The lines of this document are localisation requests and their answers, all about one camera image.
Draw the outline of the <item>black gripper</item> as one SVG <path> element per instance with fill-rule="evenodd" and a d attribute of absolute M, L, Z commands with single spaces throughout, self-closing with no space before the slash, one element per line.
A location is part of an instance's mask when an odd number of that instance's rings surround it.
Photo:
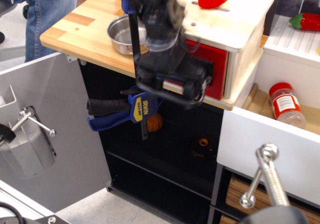
<path fill-rule="evenodd" d="M 167 39 L 146 35 L 146 55 L 136 59 L 136 85 L 144 91 L 160 91 L 169 79 L 183 84 L 185 101 L 203 101 L 207 83 L 212 79 L 212 65 L 188 55 L 186 38 L 175 33 Z"/>

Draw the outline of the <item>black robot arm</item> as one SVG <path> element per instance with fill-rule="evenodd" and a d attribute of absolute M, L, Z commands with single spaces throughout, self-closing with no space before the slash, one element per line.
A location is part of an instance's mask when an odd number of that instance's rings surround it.
<path fill-rule="evenodd" d="M 128 15 L 139 89 L 185 106 L 199 105 L 213 75 L 210 62 L 191 56 L 177 0 L 121 0 Z"/>

